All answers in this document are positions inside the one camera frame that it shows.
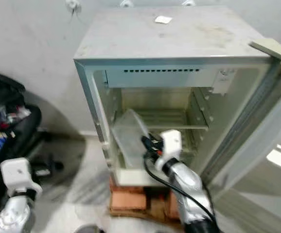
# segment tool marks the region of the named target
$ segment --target mini fridge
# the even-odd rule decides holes
[[[181,159],[215,200],[281,144],[281,62],[249,45],[261,38],[223,6],[96,15],[74,62],[117,185],[158,185],[142,165],[127,166],[114,140],[111,128],[128,109],[154,133],[181,132]]]

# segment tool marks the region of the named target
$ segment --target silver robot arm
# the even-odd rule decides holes
[[[154,163],[156,170],[162,171],[169,178],[169,184],[178,189],[173,191],[185,232],[219,233],[211,202],[202,189],[201,178],[179,161],[182,150],[180,132],[169,130],[162,132],[160,136],[162,140],[157,140],[152,135],[150,138],[141,139],[148,151],[145,158],[149,158]],[[159,178],[149,171],[146,162],[144,164],[148,174],[159,181]]]
[[[42,188],[32,180],[25,158],[5,160],[0,168],[10,197],[0,212],[0,233],[29,233],[35,223],[34,201]]]

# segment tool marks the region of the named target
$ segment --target refrigerator door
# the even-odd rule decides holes
[[[246,232],[281,232],[281,75],[244,124],[225,147],[232,157],[216,160],[221,169],[208,168],[203,177],[216,209]]]

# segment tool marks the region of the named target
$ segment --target floor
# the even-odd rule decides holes
[[[97,138],[54,140],[41,152],[53,153],[65,169],[43,182],[33,233],[74,233],[85,224],[96,224],[107,233],[175,232],[142,219],[109,216],[109,172]]]

